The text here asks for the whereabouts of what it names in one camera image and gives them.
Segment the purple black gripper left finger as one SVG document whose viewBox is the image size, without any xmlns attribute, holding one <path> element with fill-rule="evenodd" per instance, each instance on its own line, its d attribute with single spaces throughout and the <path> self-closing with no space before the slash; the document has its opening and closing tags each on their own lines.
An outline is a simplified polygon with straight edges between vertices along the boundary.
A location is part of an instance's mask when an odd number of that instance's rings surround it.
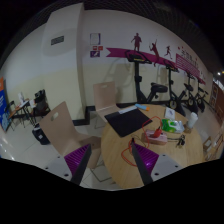
<svg viewBox="0 0 224 224">
<path fill-rule="evenodd" d="M 80 184 L 91 154 L 91 145 L 87 144 L 74 150 L 73 152 L 69 153 L 64 157 L 72 174 L 72 183 L 76 185 Z"/>
</svg>

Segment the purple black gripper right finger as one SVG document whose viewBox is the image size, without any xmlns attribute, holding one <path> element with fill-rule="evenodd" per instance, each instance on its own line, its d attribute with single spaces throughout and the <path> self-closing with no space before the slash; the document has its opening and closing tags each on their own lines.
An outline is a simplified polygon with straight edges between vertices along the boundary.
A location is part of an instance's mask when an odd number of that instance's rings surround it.
<svg viewBox="0 0 224 224">
<path fill-rule="evenodd" d="M 132 154 L 139 170 L 144 185 L 153 182 L 151 177 L 152 170 L 159 158 L 159 155 L 137 143 L 131 143 Z"/>
</svg>

